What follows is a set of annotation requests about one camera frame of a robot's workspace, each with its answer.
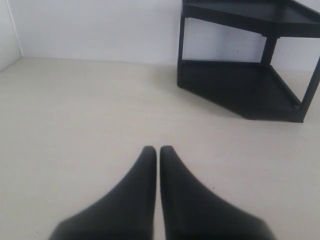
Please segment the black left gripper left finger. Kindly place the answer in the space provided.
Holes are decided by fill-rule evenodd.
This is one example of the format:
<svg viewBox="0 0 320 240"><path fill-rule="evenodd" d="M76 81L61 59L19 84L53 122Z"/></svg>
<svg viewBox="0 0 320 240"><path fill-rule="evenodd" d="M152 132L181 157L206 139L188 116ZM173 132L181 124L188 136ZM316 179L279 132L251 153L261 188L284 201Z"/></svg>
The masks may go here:
<svg viewBox="0 0 320 240"><path fill-rule="evenodd" d="M51 240L151 240L157 190L157 153L145 146L124 178L87 209L57 225Z"/></svg>

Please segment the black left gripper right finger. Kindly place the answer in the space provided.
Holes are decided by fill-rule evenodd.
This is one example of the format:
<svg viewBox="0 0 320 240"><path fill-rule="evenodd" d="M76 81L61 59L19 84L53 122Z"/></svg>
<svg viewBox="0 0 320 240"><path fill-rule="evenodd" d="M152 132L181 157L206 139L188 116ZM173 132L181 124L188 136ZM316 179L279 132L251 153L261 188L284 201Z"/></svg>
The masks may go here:
<svg viewBox="0 0 320 240"><path fill-rule="evenodd" d="M260 218L223 200L183 164L172 146L159 156L160 194L167 240L271 240Z"/></svg>

